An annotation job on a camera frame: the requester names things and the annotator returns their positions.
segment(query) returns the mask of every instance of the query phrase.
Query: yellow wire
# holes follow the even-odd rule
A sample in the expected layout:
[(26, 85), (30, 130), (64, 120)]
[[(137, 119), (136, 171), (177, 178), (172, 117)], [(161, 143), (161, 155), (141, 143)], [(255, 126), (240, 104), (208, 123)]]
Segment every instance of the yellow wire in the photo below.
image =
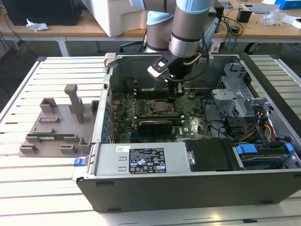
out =
[(255, 132), (256, 132), (256, 130), (253, 130), (251, 133), (249, 133), (247, 136), (242, 138), (240, 141), (243, 141), (243, 140), (247, 139), (248, 137), (252, 136)]
[(273, 138), (272, 138), (273, 134), (272, 134), (271, 128), (270, 128), (268, 125), (264, 125), (264, 126), (265, 126), (266, 128), (269, 129), (269, 134), (270, 134), (270, 136), (271, 136), (271, 139), (273, 139)]

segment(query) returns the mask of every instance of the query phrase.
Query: floor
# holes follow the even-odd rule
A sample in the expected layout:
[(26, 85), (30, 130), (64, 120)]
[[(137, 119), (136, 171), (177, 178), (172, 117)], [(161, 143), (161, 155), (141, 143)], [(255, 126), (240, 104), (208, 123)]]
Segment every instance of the floor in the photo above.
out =
[[(68, 47), (72, 56), (103, 56), (108, 52), (119, 52), (120, 45), (125, 43), (120, 41), (103, 41), (101, 42), (102, 51), (100, 53), (97, 52), (96, 44), (92, 41), (71, 41), (68, 42)], [(20, 50), (18, 52), (0, 59), (0, 111), (4, 108), (36, 61), (36, 56), (28, 48), (25, 48), (26, 46), (23, 43), (19, 43), (19, 45)], [(238, 44), (235, 52), (243, 51), (246, 45), (244, 43)], [(28, 43), (28, 46), (38, 56), (61, 56), (59, 46), (56, 42), (31, 41)], [(139, 46), (128, 47), (125, 48), (125, 52), (137, 52), (138, 49)], [(287, 44), (265, 43), (258, 46), (254, 54), (276, 54), (298, 75), (301, 75), (301, 46), (295, 49), (300, 52), (296, 52)], [(225, 46), (221, 52), (227, 52), (227, 50), (228, 47)]]

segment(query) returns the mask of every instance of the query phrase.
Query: white slatted surface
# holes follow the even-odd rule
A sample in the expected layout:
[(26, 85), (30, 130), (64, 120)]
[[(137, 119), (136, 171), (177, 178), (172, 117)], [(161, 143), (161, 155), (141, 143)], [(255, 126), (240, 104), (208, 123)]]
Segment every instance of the white slatted surface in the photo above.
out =
[[(251, 56), (251, 59), (261, 69), (270, 83), (276, 88), (281, 97), (290, 105), (292, 110), (301, 119), (301, 86), (298, 78), (287, 73), (273, 58)], [(258, 96), (264, 96), (258, 84), (251, 82)]]
[(217, 221), (242, 225), (241, 219), (246, 218), (258, 219), (259, 223), (252, 224), (254, 226), (301, 225), (298, 217), (301, 192), (279, 205), (270, 206), (99, 214), (92, 210), (71, 179), (72, 158), (19, 158), (18, 148), (40, 113), (43, 97), (55, 96), (58, 104), (69, 104), (63, 93), (64, 86), (77, 83), (79, 97), (84, 103), (90, 103), (99, 97), (103, 88), (102, 73), (94, 74), (84, 68), (75, 74), (62, 73), (50, 65), (101, 63), (102, 57), (49, 57), (43, 64), (48, 65), (47, 69), (43, 67), (32, 75), (8, 110), (0, 123), (0, 225), (199, 225), (198, 222), (219, 225)]

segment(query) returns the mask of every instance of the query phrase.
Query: metal case panel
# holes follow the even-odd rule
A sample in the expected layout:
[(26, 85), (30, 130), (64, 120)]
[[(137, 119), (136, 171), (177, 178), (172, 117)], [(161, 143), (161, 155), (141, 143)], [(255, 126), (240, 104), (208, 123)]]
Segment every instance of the metal case panel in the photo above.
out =
[(97, 212), (279, 203), (301, 187), (301, 173), (83, 180), (77, 185)]

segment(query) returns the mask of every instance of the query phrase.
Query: computer tower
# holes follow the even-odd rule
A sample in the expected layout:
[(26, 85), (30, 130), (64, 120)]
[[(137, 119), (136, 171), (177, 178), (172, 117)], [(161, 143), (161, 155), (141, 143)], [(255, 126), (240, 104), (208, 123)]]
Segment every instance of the computer tower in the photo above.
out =
[(80, 0), (2, 0), (14, 25), (34, 23), (74, 26), (81, 16)]
[(217, 33), (221, 24), (222, 14), (224, 12), (224, 6), (218, 0), (215, 0), (214, 9), (216, 11), (216, 17), (218, 18), (218, 22), (219, 22), (215, 30), (215, 33)]

